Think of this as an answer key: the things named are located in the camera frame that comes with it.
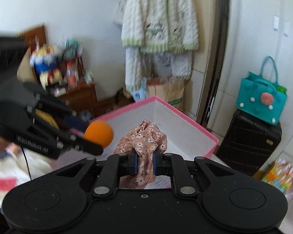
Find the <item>orange egg sponge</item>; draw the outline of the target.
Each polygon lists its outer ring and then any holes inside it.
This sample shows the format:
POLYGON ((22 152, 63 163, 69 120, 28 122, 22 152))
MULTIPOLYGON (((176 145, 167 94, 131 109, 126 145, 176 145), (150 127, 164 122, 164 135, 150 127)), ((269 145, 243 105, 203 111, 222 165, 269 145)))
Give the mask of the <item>orange egg sponge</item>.
POLYGON ((105 121, 93 121, 84 133, 84 139, 107 148, 114 139, 114 131, 105 121))

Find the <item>pink cardboard box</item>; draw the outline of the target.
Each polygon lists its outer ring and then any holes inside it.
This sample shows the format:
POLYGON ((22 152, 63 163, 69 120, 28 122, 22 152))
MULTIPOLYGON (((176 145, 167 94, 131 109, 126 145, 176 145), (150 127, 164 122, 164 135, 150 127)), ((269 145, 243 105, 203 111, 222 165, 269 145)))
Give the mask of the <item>pink cardboard box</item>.
POLYGON ((97 159, 105 160, 112 155, 121 138, 145 119, 166 134, 166 152, 181 155, 185 160, 211 157, 219 142, 208 130, 173 106, 158 97, 150 97, 97 118, 108 123, 114 131, 113 142, 97 159))

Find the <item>cluttered toys on cabinet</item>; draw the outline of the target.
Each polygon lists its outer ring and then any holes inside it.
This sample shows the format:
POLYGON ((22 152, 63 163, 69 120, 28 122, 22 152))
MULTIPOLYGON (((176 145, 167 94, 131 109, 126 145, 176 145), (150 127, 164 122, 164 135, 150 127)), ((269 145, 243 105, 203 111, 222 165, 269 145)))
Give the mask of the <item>cluttered toys on cabinet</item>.
POLYGON ((82 82, 93 82, 92 72, 83 66, 82 53, 82 44, 68 39, 65 45, 37 45, 30 54, 29 63, 43 89, 60 96, 82 82))

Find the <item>brown paper shopping bag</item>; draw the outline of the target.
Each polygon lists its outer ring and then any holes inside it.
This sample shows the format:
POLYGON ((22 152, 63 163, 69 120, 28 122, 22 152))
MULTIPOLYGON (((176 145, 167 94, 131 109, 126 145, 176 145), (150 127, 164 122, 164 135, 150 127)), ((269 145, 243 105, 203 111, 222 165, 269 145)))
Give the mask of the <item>brown paper shopping bag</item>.
POLYGON ((157 96, 176 109, 183 111, 185 90, 183 78, 152 78, 147 81, 146 85, 148 97, 157 96))

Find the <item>black suitcase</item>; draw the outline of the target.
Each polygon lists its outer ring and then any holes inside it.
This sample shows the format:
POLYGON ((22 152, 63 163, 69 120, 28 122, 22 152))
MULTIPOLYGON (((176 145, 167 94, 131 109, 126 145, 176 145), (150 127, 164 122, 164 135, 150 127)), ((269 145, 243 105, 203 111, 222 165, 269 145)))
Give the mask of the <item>black suitcase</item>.
POLYGON ((238 109, 216 156, 230 168, 254 176, 281 140, 280 123, 271 125, 238 109))

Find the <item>teal felt tote bag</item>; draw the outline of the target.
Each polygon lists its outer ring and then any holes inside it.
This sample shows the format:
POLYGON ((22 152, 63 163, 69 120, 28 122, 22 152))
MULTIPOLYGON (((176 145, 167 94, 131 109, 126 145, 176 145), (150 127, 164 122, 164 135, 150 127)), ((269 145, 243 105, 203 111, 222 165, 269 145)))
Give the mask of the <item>teal felt tote bag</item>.
POLYGON ((287 101, 287 89, 278 83, 278 71, 271 56, 264 58, 260 74, 249 72, 241 80, 237 108, 268 124, 277 125, 287 101), (275 81, 263 77, 265 65, 271 64, 275 81))

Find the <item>colourful snack package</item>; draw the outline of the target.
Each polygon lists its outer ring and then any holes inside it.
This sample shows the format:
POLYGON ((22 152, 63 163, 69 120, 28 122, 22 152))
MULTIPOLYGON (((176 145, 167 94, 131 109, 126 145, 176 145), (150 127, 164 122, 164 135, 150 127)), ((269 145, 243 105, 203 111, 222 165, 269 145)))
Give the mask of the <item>colourful snack package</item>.
POLYGON ((269 168, 261 181, 272 185, 286 194, 293 183, 293 161, 279 158, 269 168))

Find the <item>white knitted cardigan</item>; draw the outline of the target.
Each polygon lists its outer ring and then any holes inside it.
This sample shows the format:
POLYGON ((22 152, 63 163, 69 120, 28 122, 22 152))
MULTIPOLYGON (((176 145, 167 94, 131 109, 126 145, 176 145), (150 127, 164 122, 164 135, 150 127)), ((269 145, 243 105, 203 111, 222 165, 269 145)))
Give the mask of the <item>white knitted cardigan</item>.
POLYGON ((127 0, 121 39, 124 47, 139 47, 146 53, 197 50, 193 0, 127 0))

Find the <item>black clothes rack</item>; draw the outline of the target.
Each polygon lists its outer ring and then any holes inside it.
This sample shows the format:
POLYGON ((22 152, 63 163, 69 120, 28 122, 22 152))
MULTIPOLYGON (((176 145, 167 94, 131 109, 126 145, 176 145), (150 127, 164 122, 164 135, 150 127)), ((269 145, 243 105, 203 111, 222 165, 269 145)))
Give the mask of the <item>black clothes rack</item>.
POLYGON ((228 35, 229 0, 213 0, 211 43, 197 122, 207 127, 220 82, 228 35))

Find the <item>wall switch box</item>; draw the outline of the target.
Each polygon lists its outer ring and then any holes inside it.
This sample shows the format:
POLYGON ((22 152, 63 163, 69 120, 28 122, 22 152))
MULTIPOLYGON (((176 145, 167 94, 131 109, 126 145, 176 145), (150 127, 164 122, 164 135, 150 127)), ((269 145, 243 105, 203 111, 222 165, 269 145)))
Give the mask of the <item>wall switch box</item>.
POLYGON ((272 28, 274 31, 282 30, 284 36, 289 35, 289 21, 285 20, 283 23, 281 23, 280 17, 277 15, 274 16, 272 28))

